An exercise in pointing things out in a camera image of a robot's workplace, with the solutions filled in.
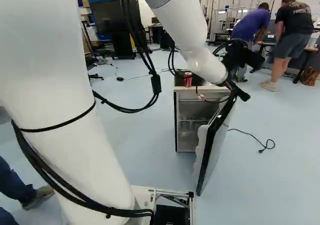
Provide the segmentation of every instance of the fridge top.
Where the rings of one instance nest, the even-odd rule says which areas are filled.
[[[173,89],[174,92],[183,92],[183,91],[194,91],[196,92],[196,86],[175,86]],[[229,93],[230,90],[225,86],[217,86],[207,82],[204,86],[198,86],[198,92],[206,93]]]

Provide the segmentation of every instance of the gray shorts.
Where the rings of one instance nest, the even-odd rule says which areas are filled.
[[[275,46],[274,57],[297,59],[304,51],[311,34],[292,33],[282,36]]]

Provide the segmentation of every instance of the black t-shirt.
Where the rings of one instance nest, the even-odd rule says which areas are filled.
[[[279,8],[275,23],[283,21],[284,35],[312,34],[314,24],[309,5],[303,2],[292,2]]]

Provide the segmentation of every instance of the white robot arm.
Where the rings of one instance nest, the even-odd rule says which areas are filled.
[[[199,0],[145,0],[180,47],[188,68],[212,84],[223,83],[225,66],[205,48],[208,27]]]
[[[198,0],[146,1],[190,70],[213,84],[223,83],[225,66],[204,47],[207,24]],[[5,8],[0,10],[0,104],[40,157],[74,188],[102,205],[133,210],[132,188],[94,106],[76,0],[0,3]],[[57,196],[71,225],[128,221],[106,219]]]

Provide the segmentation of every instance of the open fridge door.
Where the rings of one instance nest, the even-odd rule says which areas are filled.
[[[218,163],[236,101],[237,96],[231,93],[229,100],[219,105],[210,122],[198,130],[199,143],[195,149],[196,160],[192,174],[197,181],[198,196],[203,192]]]

